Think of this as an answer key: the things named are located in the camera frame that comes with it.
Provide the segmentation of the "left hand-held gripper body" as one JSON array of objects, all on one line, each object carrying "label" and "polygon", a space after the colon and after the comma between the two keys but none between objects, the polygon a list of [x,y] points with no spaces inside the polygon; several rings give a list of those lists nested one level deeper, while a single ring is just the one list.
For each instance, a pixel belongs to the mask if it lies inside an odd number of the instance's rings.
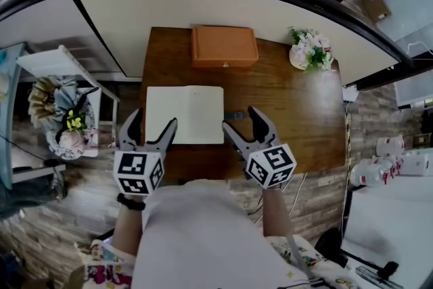
[{"label": "left hand-held gripper body", "polygon": [[126,195],[148,196],[164,176],[166,151],[161,146],[121,145],[114,153],[113,176]]}]

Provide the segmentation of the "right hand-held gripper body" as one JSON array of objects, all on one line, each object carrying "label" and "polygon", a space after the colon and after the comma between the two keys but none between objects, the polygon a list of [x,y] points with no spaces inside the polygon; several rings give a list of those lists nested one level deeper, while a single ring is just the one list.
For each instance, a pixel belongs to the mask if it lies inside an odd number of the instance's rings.
[{"label": "right hand-held gripper body", "polygon": [[287,182],[294,174],[297,162],[288,146],[280,144],[252,152],[246,161],[246,176],[263,189],[275,188]]}]

